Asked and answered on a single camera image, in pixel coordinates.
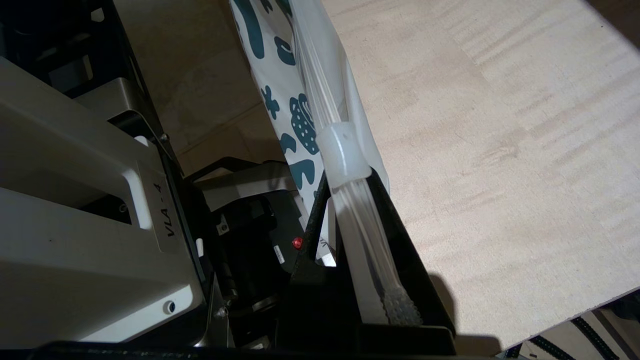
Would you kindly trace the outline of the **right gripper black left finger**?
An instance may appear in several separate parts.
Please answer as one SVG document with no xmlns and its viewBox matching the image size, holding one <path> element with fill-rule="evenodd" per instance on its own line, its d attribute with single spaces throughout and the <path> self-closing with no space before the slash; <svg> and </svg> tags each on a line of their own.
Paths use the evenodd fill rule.
<svg viewBox="0 0 640 360">
<path fill-rule="evenodd" d="M 279 311 L 282 342 L 354 342 L 361 323 L 346 256 L 336 267 L 316 262 L 329 198 L 323 175 Z"/>
</svg>

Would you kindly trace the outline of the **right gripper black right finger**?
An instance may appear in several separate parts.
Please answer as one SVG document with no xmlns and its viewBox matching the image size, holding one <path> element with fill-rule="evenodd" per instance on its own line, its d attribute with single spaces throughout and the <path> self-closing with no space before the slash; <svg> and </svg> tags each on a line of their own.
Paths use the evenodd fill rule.
<svg viewBox="0 0 640 360">
<path fill-rule="evenodd" d="M 382 222 L 400 284 L 413 301 L 423 326 L 445 328 L 451 337 L 457 331 L 441 297 L 418 255 L 378 173 L 367 178 L 375 208 Z"/>
</svg>

